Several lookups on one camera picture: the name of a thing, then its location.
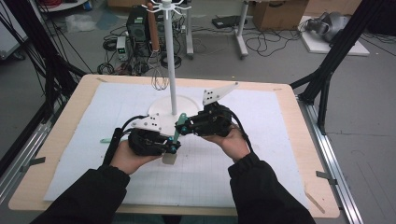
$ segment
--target concrete floor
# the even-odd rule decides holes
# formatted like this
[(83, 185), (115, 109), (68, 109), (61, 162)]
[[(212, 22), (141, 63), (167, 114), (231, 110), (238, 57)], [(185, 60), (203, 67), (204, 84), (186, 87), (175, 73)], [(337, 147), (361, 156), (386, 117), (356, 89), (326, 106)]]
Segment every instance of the concrete floor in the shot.
[[(211, 18), (194, 18), (192, 22), (212, 28)], [(125, 19), (117, 19), (108, 29), (66, 36), (91, 70), (95, 71), (105, 57), (103, 37), (124, 23)], [(251, 21), (247, 25), (249, 27), (253, 27)], [(314, 72), (325, 57), (324, 54), (307, 52), (299, 39), (290, 41), (284, 49), (269, 57), (262, 57), (249, 49), (249, 56), (241, 61), (232, 35), (194, 32), (193, 38), (193, 60), (189, 60), (182, 49), (179, 54), (182, 65), (176, 70), (177, 77), (290, 84)], [(364, 223), (391, 224), (396, 223), (396, 175), (393, 173), (396, 167), (396, 119), (393, 118), (396, 111), (396, 89), (393, 88), (396, 83), (396, 45), (377, 39), (369, 40), (382, 49), (361, 39), (370, 56), (347, 56), (333, 75), (326, 131)], [(259, 46), (257, 40), (249, 43), (253, 48)], [(281, 42), (269, 44), (269, 51), (266, 52), (282, 46)], [(69, 47), (66, 51), (71, 63), (87, 70)], [(299, 88), (295, 93), (303, 90), (304, 87)], [(0, 158), (43, 101), (35, 71), (28, 60), (0, 62)], [(8, 200), (9, 197), (0, 206), (0, 223), (26, 223), (37, 215), (35, 212), (10, 211)], [(161, 223), (156, 221), (156, 217), (139, 218), (119, 216), (117, 222), (139, 219), (145, 220), (139, 223)], [(230, 222), (229, 219), (220, 222), (205, 217), (200, 217), (197, 222), (186, 221)], [(344, 217), (339, 217), (317, 219), (317, 223), (346, 222)]]

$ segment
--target black pole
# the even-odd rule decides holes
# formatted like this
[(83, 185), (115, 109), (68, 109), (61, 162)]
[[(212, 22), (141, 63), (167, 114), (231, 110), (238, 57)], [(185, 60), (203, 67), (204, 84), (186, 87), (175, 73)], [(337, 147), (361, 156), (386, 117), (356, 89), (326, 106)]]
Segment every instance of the black pole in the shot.
[(313, 74), (290, 84), (293, 89), (296, 89), (308, 83), (304, 92), (298, 95), (299, 99), (308, 105), (312, 105), (321, 92), (318, 126), (322, 134), (326, 134), (324, 125), (332, 74), (334, 74), (334, 71), (347, 56), (356, 41), (358, 41), (366, 26), (386, 1), (362, 0), (345, 29), (337, 36), (336, 41), (319, 68)]

